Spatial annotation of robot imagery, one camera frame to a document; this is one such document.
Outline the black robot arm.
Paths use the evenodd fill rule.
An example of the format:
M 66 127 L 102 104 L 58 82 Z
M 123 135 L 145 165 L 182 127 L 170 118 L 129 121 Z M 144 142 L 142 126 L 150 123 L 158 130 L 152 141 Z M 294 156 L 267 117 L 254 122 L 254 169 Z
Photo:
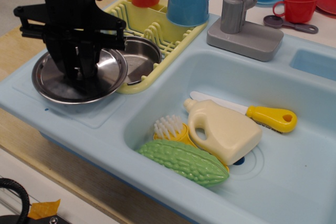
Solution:
M 101 0 L 45 0 L 18 6 L 22 36 L 41 39 L 58 70 L 74 80 L 97 74 L 103 48 L 124 49 L 125 21 L 101 10 Z

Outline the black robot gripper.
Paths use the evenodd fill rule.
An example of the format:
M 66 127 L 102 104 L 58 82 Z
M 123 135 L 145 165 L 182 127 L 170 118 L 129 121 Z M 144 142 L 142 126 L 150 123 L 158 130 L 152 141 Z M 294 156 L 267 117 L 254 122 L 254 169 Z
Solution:
M 125 21 L 96 5 L 97 0 L 45 0 L 18 6 L 22 36 L 41 39 L 56 67 L 69 79 L 77 77 L 77 52 L 83 78 L 97 74 L 101 48 L 124 49 Z

